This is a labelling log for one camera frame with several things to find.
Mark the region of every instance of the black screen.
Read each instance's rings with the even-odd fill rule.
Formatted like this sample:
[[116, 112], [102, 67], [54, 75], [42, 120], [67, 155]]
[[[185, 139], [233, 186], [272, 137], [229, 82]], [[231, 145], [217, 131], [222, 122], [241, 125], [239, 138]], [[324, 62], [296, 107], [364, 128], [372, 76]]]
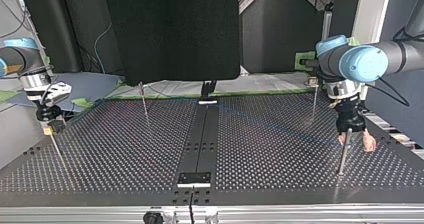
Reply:
[[127, 81], [240, 73], [238, 0], [107, 0]]

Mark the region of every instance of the thin metal stick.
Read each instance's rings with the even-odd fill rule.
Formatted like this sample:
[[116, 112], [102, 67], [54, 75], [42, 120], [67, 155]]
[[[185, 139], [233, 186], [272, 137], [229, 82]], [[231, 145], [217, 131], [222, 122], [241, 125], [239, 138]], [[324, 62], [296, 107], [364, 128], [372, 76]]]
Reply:
[[51, 134], [51, 135], [49, 135], [49, 136], [50, 136], [50, 139], [52, 139], [53, 146], [54, 146], [54, 148], [56, 149], [57, 154], [58, 154], [60, 157], [62, 157], [62, 153], [60, 152], [59, 146], [57, 145], [56, 140], [54, 139], [53, 134]]
[[339, 176], [344, 175], [344, 166], [346, 163], [346, 157], [347, 157], [347, 149], [349, 148], [350, 139], [352, 138], [352, 128], [349, 128], [346, 133], [346, 140], [343, 144], [343, 151], [342, 151], [342, 157], [340, 158], [340, 165], [339, 165]]
[[318, 85], [315, 87], [315, 95], [314, 95], [314, 107], [312, 110], [312, 119], [315, 119], [315, 110], [317, 105], [317, 96], [318, 96]]

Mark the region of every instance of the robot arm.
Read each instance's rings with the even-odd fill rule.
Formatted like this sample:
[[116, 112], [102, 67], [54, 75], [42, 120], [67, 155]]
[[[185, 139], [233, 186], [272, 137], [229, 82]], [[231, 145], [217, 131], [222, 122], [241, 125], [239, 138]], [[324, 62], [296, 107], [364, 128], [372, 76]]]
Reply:
[[6, 40], [4, 44], [0, 48], [0, 77], [17, 73], [28, 99], [37, 106], [36, 116], [44, 134], [61, 132], [65, 122], [56, 104], [68, 98], [72, 87], [53, 83], [33, 39]]
[[339, 114], [340, 133], [365, 131], [358, 110], [365, 99], [364, 86], [384, 75], [424, 69], [424, 0], [418, 0], [399, 39], [369, 45], [349, 46], [345, 36], [335, 36], [316, 45], [317, 74]]

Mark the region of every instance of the perforated metal table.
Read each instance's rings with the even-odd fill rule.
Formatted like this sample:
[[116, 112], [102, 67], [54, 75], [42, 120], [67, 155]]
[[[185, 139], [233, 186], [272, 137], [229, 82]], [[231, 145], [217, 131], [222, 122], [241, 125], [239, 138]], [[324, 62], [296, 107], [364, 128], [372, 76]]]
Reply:
[[[63, 159], [46, 140], [0, 171], [0, 207], [421, 208], [423, 161], [372, 123], [377, 150], [363, 152], [355, 134], [338, 177], [336, 113], [320, 95], [313, 116], [312, 102], [309, 93], [147, 100], [146, 116], [141, 100], [101, 101], [57, 136]], [[181, 173], [210, 173], [211, 187], [178, 188]]]

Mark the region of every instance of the black metal plate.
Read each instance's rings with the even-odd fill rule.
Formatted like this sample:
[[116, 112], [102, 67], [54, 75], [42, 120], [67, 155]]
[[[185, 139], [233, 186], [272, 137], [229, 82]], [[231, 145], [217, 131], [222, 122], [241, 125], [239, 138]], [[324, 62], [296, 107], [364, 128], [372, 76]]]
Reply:
[[[365, 153], [355, 134], [339, 179], [336, 113], [323, 95], [317, 104], [312, 118], [313, 94], [219, 98], [218, 132], [205, 129], [209, 137], [202, 140], [218, 144], [217, 152], [201, 153], [198, 170], [215, 173], [203, 198], [211, 205], [424, 201], [424, 163], [395, 142]], [[389, 140], [369, 127], [379, 140]]]
[[140, 100], [105, 101], [78, 117], [56, 138], [63, 161], [48, 143], [2, 171], [0, 206], [171, 205], [196, 101], [146, 107], [148, 116]]

